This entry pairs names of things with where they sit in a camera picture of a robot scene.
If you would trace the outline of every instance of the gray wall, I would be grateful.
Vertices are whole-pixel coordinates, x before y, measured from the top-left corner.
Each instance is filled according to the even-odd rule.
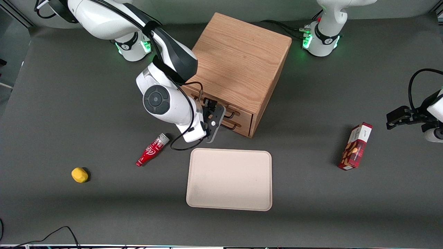
[[[12,22],[12,17],[8,16],[6,12],[0,10],[0,37],[3,36],[9,24]]]
[[[34,12],[35,0],[10,0],[39,26],[73,28],[60,17],[40,19]],[[418,16],[439,0],[378,0],[365,7],[349,8],[351,19],[377,19]],[[311,18],[320,10],[315,0],[134,0],[134,5],[163,23],[206,23],[214,12],[243,21],[279,21]]]

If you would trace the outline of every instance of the red bottle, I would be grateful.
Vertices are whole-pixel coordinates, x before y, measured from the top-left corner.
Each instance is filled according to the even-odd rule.
[[[161,133],[157,139],[154,140],[143,152],[143,155],[136,162],[136,165],[141,167],[145,162],[154,158],[159,151],[162,150],[163,146],[165,146],[169,142],[169,138],[165,136],[165,134]]]

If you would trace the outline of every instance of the white label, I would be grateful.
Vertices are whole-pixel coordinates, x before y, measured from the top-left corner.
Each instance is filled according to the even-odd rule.
[[[355,142],[357,139],[368,142],[369,135],[371,134],[372,128],[368,126],[362,125],[360,127],[355,128],[351,132],[351,136],[349,137],[348,143]]]

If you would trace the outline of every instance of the gray tabletop surface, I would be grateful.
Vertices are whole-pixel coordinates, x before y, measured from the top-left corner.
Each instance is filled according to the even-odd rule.
[[[192,47],[204,27],[165,30]],[[191,151],[166,148],[135,166],[161,132],[179,134],[143,108],[135,78],[150,58],[127,62],[82,29],[30,32],[1,120],[2,243],[69,225],[82,244],[443,247],[443,144],[427,142],[419,125],[385,127],[385,115],[408,104],[412,74],[442,69],[435,15],[351,20],[326,58],[294,40],[254,138],[221,129],[201,145],[270,152],[268,212],[189,207]],[[417,77],[416,104],[441,86],[440,75]],[[374,125],[361,165],[342,171],[336,165],[361,122]],[[75,167],[89,168],[91,181],[74,182]],[[60,231],[47,242],[73,240]]]

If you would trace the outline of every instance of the black cable on floor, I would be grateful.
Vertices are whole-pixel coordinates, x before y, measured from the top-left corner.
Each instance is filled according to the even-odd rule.
[[[274,23],[274,24],[277,24],[277,25],[280,26],[280,28],[282,28],[282,29],[286,32],[286,34],[288,34],[289,36],[291,36],[291,37],[293,37],[293,38],[295,38],[295,39],[302,39],[301,37],[298,37],[298,36],[296,36],[295,34],[292,33],[292,32],[299,32],[299,29],[298,29],[298,28],[294,28],[294,27],[288,26],[288,25],[286,25],[286,24],[284,24],[284,23],[282,23],[282,22],[275,21],[275,20],[269,20],[269,19],[267,19],[267,20],[263,20],[263,21],[260,21],[260,22],[261,22],[261,23]]]
[[[80,248],[80,244],[78,243],[78,240],[77,240],[77,238],[75,237],[74,232],[73,232],[73,231],[71,230],[71,228],[68,227],[68,226],[62,226],[62,227],[60,227],[59,229],[55,230],[54,232],[48,234],[48,235],[47,235],[46,237],[44,237],[42,240],[28,241],[28,242],[22,243],[22,244],[20,244],[20,245],[13,246],[13,247],[11,247],[11,249],[17,249],[17,248],[19,248],[19,247],[21,247],[21,246],[23,246],[23,245],[27,245],[27,244],[30,244],[30,243],[43,242],[43,241],[45,241],[49,236],[53,235],[54,233],[60,231],[60,230],[63,229],[63,228],[67,228],[67,229],[71,232],[72,237],[74,238],[74,241],[75,241],[75,245],[77,246],[77,249],[81,249],[81,248]]]

